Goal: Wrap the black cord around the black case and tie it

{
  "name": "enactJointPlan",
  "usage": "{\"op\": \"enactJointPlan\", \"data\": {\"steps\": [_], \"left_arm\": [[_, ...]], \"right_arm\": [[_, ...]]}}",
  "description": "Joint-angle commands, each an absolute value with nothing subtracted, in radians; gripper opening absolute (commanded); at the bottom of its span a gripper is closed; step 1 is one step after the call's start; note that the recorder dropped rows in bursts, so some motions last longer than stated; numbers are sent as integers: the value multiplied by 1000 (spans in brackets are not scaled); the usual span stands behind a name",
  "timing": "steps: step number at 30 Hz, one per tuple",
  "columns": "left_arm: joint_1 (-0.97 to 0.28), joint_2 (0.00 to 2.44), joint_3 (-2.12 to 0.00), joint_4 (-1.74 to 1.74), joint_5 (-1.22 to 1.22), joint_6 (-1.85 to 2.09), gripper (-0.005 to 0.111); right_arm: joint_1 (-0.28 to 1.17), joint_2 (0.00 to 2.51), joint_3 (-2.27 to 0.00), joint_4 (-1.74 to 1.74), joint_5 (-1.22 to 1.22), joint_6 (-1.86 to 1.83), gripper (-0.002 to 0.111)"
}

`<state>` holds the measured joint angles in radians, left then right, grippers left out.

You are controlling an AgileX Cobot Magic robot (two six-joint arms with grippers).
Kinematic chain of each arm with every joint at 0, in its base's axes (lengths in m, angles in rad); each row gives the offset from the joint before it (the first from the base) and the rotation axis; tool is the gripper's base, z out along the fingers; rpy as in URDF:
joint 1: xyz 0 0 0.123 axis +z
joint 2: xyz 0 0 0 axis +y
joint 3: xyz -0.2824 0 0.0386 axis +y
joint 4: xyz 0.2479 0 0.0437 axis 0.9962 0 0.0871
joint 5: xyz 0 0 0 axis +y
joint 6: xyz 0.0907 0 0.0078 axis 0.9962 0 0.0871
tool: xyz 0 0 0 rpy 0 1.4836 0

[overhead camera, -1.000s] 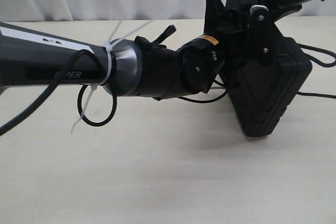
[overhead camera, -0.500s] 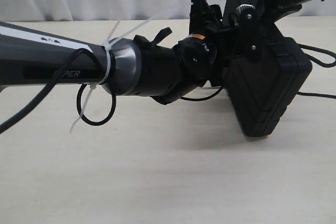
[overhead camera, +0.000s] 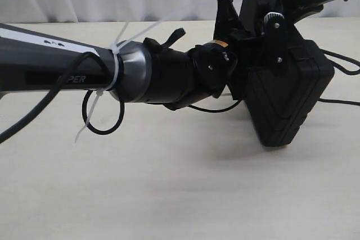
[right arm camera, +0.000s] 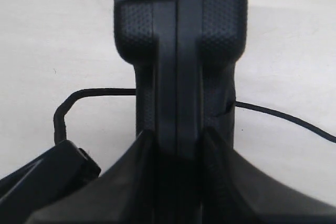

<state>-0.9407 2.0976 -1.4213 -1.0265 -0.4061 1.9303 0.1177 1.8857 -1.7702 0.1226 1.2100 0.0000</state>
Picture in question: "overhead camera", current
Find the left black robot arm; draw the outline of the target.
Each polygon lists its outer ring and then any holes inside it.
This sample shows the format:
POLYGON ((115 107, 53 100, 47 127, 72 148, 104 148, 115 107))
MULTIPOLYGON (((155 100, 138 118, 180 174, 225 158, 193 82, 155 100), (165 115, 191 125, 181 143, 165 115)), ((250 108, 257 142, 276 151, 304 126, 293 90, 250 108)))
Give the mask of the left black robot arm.
POLYGON ((253 53, 262 39, 245 29, 232 4, 217 0, 213 39, 186 52, 164 43, 124 40, 103 48, 28 29, 1 25, 1 93, 104 89, 124 103, 163 105, 175 111, 229 88, 242 98, 253 53))

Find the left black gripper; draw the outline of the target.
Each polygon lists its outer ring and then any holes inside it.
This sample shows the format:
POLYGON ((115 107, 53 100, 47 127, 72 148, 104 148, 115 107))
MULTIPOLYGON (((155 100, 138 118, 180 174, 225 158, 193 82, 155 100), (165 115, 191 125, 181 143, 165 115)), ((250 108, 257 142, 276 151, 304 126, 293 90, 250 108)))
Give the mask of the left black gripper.
POLYGON ((213 39, 209 42, 211 94, 218 96, 229 87, 234 100, 264 102, 265 90, 257 72, 266 67, 265 38, 244 26, 233 1, 217 0, 213 39))

